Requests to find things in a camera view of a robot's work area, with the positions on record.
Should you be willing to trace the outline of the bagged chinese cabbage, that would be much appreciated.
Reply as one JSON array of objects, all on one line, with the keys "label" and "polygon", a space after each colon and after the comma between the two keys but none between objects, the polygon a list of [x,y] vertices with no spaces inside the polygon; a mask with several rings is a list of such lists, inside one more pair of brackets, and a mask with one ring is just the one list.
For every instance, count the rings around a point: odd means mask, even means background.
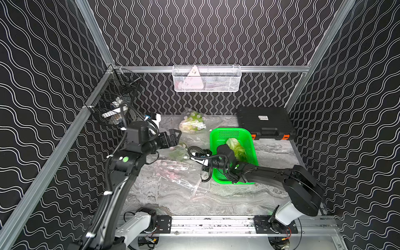
[{"label": "bagged chinese cabbage", "polygon": [[219,116],[206,115],[191,108],[185,108],[177,120],[179,130],[194,134],[218,128],[223,123]]},{"label": "bagged chinese cabbage", "polygon": [[189,146],[185,142],[179,142],[177,146],[170,147],[166,151],[166,156],[174,161],[187,161],[191,160],[191,157],[188,154]]}]

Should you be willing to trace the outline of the green plastic basket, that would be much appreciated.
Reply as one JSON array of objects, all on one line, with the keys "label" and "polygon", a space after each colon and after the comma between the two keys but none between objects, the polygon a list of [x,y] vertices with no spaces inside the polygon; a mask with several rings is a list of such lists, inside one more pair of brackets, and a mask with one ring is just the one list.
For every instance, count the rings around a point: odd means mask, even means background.
[{"label": "green plastic basket", "polygon": [[235,161],[247,162],[258,165],[253,138],[250,132],[243,128],[217,128],[209,136],[210,150],[213,155],[218,154],[221,145],[227,145],[234,154]]}]

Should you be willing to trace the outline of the zip-top bag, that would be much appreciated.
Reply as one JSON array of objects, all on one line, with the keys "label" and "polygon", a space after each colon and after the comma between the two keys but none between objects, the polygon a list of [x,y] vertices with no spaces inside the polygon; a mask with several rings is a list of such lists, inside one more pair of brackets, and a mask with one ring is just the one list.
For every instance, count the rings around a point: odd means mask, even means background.
[{"label": "zip-top bag", "polygon": [[153,177],[161,181],[161,186],[173,193],[182,192],[189,200],[199,199],[210,191],[210,183],[202,182],[207,175],[202,174],[198,164],[174,160],[158,160],[152,164]]}]

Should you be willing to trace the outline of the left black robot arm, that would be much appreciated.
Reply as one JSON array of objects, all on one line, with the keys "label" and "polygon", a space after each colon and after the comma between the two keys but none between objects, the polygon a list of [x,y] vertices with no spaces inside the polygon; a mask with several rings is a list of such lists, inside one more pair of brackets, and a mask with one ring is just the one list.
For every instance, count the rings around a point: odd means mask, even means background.
[{"label": "left black robot arm", "polygon": [[152,119],[137,114],[139,121],[127,123],[126,113],[137,110],[127,102],[121,102],[118,114],[123,121],[123,137],[105,163],[105,191],[89,227],[78,242],[69,244],[69,250],[128,250],[141,233],[157,230],[157,213],[143,208],[118,226],[119,216],[129,191],[148,165],[147,157],[158,154],[179,144],[182,132],[170,129],[160,132]]}]

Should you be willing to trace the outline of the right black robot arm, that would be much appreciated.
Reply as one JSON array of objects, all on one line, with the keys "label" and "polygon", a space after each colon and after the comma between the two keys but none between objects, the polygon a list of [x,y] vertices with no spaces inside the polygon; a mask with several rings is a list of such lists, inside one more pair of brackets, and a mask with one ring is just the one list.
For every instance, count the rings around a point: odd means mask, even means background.
[{"label": "right black robot arm", "polygon": [[319,213],[323,203],[322,186],[300,165],[277,169],[238,161],[227,144],[217,147],[215,155],[197,146],[191,146],[187,151],[189,158],[202,164],[202,171],[208,173],[207,179],[202,182],[208,182],[214,170],[218,170],[233,184],[264,184],[284,190],[289,195],[290,201],[278,205],[268,221],[260,223],[260,226],[266,225],[268,229],[278,233],[288,229],[301,216],[315,217]]}]

